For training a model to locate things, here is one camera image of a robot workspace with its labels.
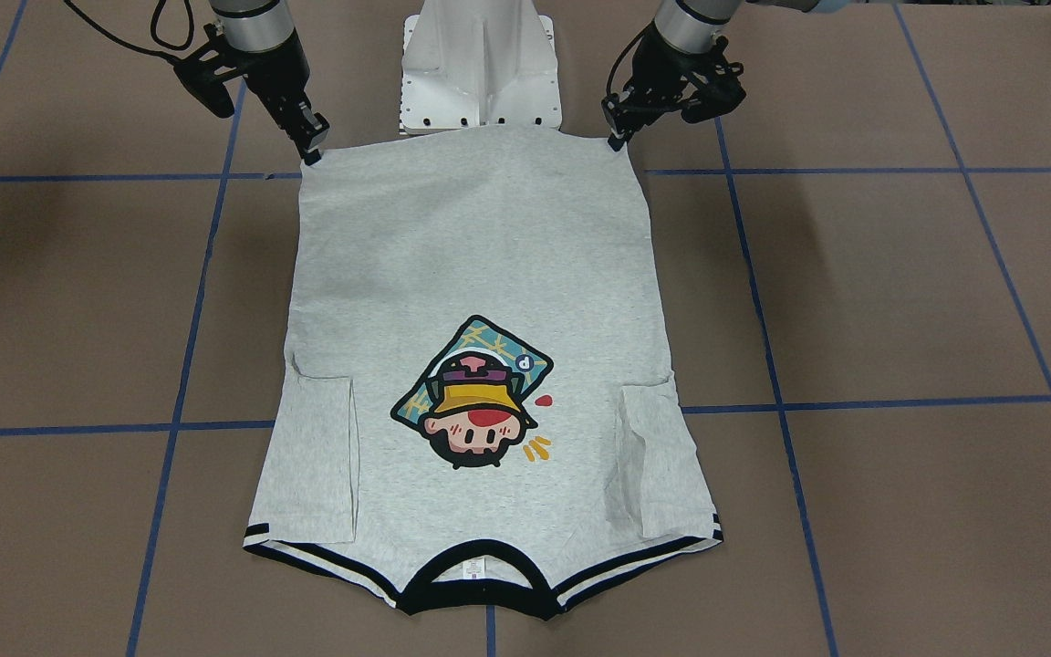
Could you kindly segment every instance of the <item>red spot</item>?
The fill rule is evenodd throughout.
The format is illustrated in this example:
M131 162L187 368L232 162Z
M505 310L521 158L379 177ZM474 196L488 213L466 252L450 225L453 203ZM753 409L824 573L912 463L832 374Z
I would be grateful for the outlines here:
M500 425L506 419L509 419L509 413L497 411L497 409L479 409L478 411L468 412L468 420L472 422L476 427L493 427Z

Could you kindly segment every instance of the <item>cartoon boy face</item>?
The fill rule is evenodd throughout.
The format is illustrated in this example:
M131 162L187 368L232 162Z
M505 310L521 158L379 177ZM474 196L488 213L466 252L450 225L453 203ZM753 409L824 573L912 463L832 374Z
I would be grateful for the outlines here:
M420 417L420 435L453 467L500 466L526 430L537 427L518 399L521 384L521 374L495 357L450 357L429 379L433 408Z

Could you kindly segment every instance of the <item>cartoon graphic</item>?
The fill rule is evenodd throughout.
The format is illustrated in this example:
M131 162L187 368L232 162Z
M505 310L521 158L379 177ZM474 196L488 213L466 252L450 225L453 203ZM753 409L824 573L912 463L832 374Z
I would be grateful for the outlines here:
M549 356L473 315L392 407L391 416L420 433L453 469L499 467L510 447L537 428L526 399L551 369ZM545 453L537 439L545 440L530 444ZM534 460L533 453L527 457Z

